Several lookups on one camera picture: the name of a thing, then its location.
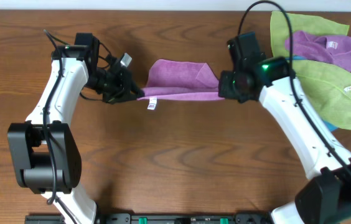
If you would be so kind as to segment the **purple microfiber cloth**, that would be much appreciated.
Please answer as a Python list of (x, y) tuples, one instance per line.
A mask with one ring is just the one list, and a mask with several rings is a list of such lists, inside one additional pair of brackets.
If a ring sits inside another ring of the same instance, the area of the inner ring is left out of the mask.
[(149, 69), (144, 96), (149, 108), (153, 99), (170, 101), (219, 101), (219, 79), (209, 64), (202, 62), (179, 62), (159, 59)]

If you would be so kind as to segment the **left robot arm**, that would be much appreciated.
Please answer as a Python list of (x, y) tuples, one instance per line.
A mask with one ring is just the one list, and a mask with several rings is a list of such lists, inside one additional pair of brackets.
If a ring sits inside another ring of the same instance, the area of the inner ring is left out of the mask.
[(134, 101), (144, 92), (129, 71), (131, 56), (105, 57), (99, 66), (103, 44), (91, 33), (78, 33), (73, 44), (49, 36), (50, 78), (36, 107), (22, 123), (7, 131), (12, 164), (20, 187), (43, 196), (58, 209), (56, 215), (28, 215), (26, 223), (113, 223), (91, 199), (80, 178), (82, 158), (70, 130), (82, 90), (96, 91), (108, 104)]

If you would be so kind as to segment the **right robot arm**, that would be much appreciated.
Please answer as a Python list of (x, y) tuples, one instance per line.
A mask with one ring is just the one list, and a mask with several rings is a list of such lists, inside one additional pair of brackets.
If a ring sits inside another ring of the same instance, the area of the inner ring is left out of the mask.
[(296, 151), (308, 183), (275, 208), (273, 223), (341, 223), (351, 218), (351, 152), (332, 135), (284, 57), (266, 58), (254, 32), (227, 42), (233, 69), (220, 75), (218, 95), (259, 102)]

